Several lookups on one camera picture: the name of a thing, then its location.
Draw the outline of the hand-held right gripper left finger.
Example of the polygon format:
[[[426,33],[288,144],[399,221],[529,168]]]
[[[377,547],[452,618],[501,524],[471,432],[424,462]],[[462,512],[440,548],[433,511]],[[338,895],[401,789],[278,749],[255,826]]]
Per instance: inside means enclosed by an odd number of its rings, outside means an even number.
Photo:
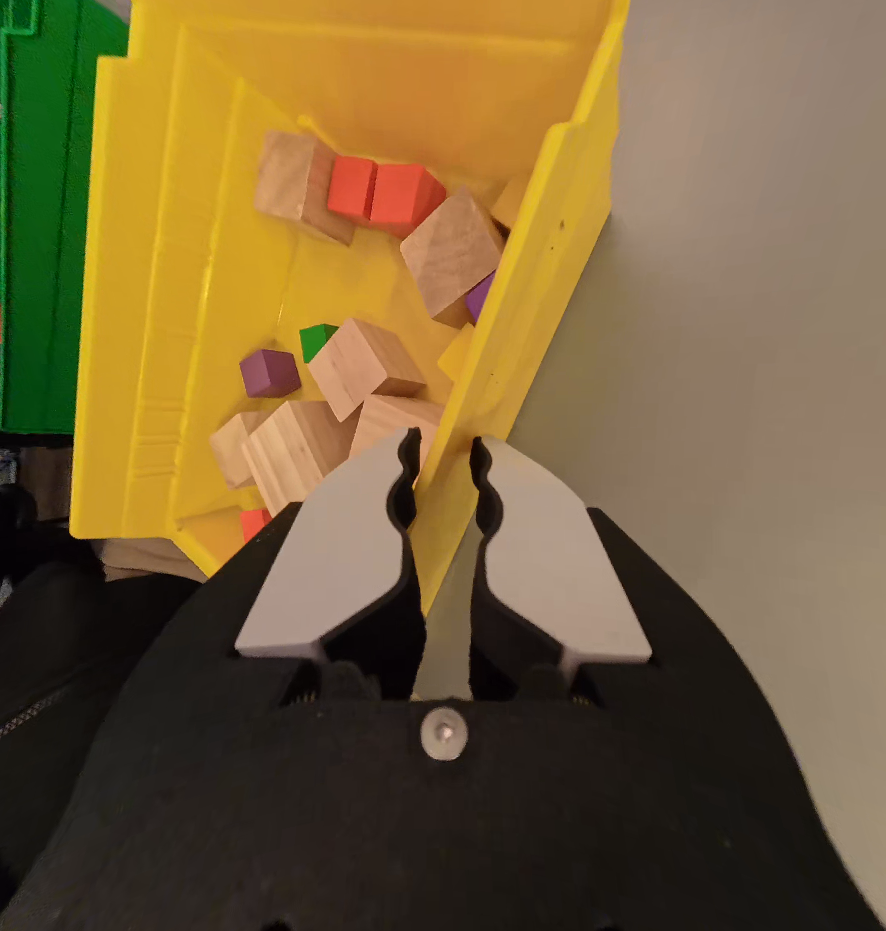
[[[236,638],[242,658],[354,664],[410,700],[426,619],[409,530],[422,434],[401,427],[305,498]]]

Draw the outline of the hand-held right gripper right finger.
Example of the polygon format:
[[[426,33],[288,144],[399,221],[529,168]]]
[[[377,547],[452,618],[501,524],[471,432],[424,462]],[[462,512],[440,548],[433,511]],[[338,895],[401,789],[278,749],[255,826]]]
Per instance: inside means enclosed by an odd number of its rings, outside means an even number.
[[[477,700],[567,696],[589,665],[643,665],[649,639],[585,505],[493,436],[470,453],[481,532],[470,604]]]

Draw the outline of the yellow plastic box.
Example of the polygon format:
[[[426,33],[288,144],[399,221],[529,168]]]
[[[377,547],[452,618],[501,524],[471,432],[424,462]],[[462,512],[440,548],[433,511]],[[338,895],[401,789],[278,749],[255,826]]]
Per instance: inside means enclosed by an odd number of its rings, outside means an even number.
[[[70,517],[168,537],[211,575],[243,544],[209,443],[240,360],[290,349],[300,231],[253,205],[267,132],[418,164],[505,248],[474,332],[429,352],[448,396],[411,530],[433,605],[475,508],[471,440],[505,438],[611,211],[629,2],[134,2],[98,65]]]

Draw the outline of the pile of mixed wooden cubes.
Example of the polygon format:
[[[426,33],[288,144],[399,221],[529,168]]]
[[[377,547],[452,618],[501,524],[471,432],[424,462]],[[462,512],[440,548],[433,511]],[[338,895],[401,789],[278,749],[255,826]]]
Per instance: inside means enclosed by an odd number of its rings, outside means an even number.
[[[240,360],[251,407],[211,434],[232,490],[263,507],[240,513],[243,539],[302,501],[336,466],[399,427],[421,432],[420,466],[448,396],[434,387],[428,343],[464,343],[505,238],[471,192],[418,164],[338,155],[312,135],[267,132],[254,208],[300,231],[284,312],[290,349]]]

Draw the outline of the green plastic box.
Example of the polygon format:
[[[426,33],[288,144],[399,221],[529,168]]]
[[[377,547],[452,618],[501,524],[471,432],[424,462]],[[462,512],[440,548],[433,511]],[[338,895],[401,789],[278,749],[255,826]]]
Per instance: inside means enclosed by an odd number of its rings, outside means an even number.
[[[76,418],[97,69],[129,27],[93,1],[0,1],[0,428]]]

